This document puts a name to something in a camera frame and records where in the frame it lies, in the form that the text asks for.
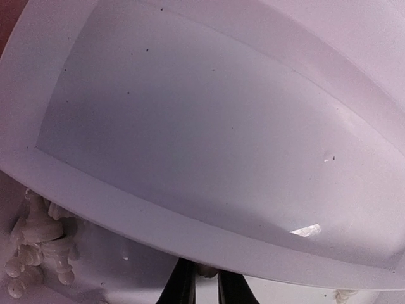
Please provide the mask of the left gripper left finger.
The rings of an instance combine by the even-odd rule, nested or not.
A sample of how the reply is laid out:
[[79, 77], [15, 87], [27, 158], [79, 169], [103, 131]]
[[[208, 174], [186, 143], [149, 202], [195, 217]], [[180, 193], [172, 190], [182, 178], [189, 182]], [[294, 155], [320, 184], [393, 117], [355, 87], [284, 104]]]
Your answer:
[[196, 264], [179, 258], [157, 304], [195, 304]]

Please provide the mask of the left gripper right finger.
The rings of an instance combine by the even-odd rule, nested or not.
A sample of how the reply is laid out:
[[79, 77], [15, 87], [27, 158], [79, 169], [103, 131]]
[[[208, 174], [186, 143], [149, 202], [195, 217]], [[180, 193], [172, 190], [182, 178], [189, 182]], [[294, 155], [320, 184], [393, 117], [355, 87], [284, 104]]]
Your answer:
[[220, 270], [218, 273], [219, 304], [258, 304], [242, 274]]

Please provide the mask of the white divided plastic tray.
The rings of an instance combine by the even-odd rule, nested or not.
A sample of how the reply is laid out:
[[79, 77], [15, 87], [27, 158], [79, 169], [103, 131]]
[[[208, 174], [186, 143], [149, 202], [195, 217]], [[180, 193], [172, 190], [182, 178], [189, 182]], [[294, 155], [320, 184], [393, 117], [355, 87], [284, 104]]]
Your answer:
[[[25, 303], [156, 303], [179, 258], [259, 303], [404, 302], [403, 1], [27, 1], [1, 53], [11, 231], [78, 218]], [[196, 271], [196, 303], [218, 303]]]

